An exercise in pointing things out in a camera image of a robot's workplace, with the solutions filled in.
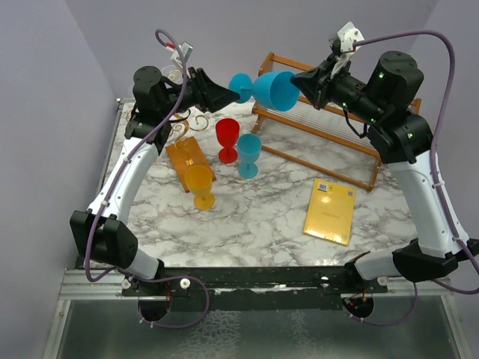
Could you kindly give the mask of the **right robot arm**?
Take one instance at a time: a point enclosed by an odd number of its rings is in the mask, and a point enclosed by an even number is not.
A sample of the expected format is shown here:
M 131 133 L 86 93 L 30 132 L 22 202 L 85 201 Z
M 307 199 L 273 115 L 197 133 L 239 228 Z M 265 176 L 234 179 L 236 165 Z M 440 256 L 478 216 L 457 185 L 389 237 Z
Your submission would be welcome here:
M 460 261 L 478 255 L 478 241 L 464 229 L 453 234 L 439 199 L 440 173 L 430 164 L 433 133 L 428 122 L 409 109 L 424 74 L 414 58 L 397 51 L 380 56 L 367 83 L 353 77 L 348 65 L 333 73 L 337 62 L 330 55 L 290 81 L 316 109 L 333 103 L 369 126 L 366 137 L 395 175 L 418 234 L 403 248 L 349 261 L 345 287 L 361 292 L 378 277 L 417 283 L 447 276 Z

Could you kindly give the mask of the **ribbed clear wine glass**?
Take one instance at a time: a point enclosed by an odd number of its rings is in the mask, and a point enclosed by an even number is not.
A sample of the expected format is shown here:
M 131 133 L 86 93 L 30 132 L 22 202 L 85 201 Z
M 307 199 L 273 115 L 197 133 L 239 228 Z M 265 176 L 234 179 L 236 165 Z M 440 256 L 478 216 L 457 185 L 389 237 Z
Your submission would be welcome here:
M 176 65 L 168 65 L 161 69 L 162 75 L 171 82 L 181 85 L 183 83 L 183 72 Z

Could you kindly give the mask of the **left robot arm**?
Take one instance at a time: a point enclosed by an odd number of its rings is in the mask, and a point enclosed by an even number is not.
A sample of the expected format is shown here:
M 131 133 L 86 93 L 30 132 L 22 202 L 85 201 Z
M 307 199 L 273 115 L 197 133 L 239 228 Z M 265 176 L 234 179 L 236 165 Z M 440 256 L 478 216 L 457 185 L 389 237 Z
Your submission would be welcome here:
M 201 68 L 189 68 L 180 85 L 154 66 L 136 70 L 133 81 L 135 105 L 120 157 L 94 201 L 85 211 L 73 212 L 70 228 L 85 261 L 105 263 L 140 277 L 139 286 L 157 295 L 165 286 L 164 264 L 139 249 L 127 227 L 132 202 L 168 140 L 170 117 L 191 107 L 215 112 L 240 95 L 214 83 Z

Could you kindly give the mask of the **blue plastic goblet front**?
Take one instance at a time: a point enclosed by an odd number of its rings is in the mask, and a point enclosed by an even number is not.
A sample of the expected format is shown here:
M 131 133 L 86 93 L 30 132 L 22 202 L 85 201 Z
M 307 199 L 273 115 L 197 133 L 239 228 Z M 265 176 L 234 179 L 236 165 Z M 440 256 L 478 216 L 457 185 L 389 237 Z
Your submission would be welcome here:
M 228 89 L 239 94 L 238 103 L 254 98 L 261 106 L 276 111 L 289 111 L 299 100 L 299 89 L 290 81 L 290 71 L 272 71 L 259 76 L 254 82 L 245 73 L 237 73 Z

